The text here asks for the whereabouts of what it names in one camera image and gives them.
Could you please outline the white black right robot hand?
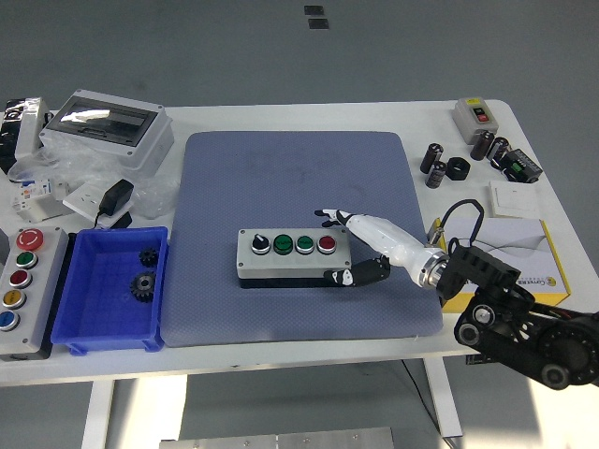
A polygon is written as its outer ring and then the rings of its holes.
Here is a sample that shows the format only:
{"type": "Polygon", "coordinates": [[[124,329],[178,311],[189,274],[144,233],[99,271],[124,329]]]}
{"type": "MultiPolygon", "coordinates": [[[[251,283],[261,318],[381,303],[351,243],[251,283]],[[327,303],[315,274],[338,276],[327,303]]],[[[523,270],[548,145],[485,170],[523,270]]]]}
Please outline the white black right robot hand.
{"type": "Polygon", "coordinates": [[[380,282],[390,274],[390,268],[405,268],[412,281],[431,289],[439,282],[448,260],[438,248],[428,247],[387,219],[343,210],[316,210],[315,215],[326,217],[324,227],[345,226],[351,234],[380,255],[355,264],[351,268],[327,270],[324,278],[340,286],[362,286],[380,282]]]}

